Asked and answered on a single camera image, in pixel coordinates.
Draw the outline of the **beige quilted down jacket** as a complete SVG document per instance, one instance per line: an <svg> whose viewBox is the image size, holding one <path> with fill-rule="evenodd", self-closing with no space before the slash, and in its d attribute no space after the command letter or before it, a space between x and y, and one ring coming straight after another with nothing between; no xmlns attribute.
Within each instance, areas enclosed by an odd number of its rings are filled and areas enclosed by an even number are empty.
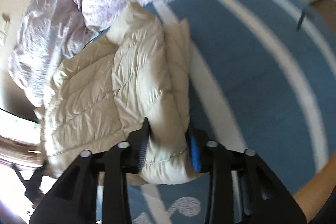
<svg viewBox="0 0 336 224"><path fill-rule="evenodd" d="M64 60L43 92L41 146L59 177L78 154L109 150L139 130L152 130L133 185L183 184L197 178L187 152L190 30L164 25L130 3L106 35Z"/></svg>

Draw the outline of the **blue white striped bedsheet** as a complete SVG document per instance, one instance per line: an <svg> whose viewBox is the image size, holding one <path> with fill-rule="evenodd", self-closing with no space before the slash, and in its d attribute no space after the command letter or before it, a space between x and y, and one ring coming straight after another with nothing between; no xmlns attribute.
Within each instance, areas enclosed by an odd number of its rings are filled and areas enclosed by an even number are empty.
<svg viewBox="0 0 336 224"><path fill-rule="evenodd" d="M299 0L155 0L146 9L164 25L189 23L187 130L232 151L254 150L306 220L319 211L318 192L335 187L331 31ZM209 174L143 186L129 175L131 223L206 223Z"/></svg>

